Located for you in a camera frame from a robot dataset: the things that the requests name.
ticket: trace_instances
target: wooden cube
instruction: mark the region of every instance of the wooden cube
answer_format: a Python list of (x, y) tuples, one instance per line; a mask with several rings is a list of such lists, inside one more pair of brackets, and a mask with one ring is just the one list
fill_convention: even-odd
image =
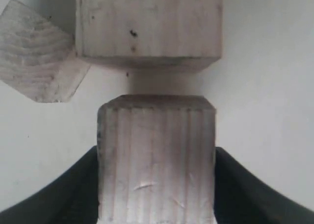
[(221, 57), (222, 0), (77, 0), (78, 56), (137, 70), (196, 71)]
[(121, 96), (98, 112), (100, 223), (211, 224), (215, 109), (203, 97)]

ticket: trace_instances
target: wood grain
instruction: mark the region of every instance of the wood grain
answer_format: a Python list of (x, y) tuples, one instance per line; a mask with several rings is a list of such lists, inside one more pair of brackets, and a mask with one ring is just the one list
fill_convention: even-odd
[(204, 68), (221, 57), (221, 19), (222, 0), (77, 0), (76, 48), (104, 65), (134, 58), (131, 68), (149, 69), (156, 58), (170, 67), (189, 58), (194, 70), (198, 58)]
[(121, 96), (98, 112), (100, 223), (212, 224), (215, 109)]
[(37, 102), (68, 101), (90, 64), (74, 40), (17, 0), (0, 16), (0, 79)]

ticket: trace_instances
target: white painted wood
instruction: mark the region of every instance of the white painted wood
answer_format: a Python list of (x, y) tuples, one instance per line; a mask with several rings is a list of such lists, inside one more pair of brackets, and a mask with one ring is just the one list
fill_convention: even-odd
[(37, 102), (68, 101), (90, 64), (73, 38), (17, 0), (0, 16), (0, 79)]
[(203, 97), (121, 96), (98, 114), (100, 223), (212, 224), (215, 109)]
[(221, 18), (222, 0), (77, 0), (76, 48), (106, 65), (199, 70), (221, 57)]

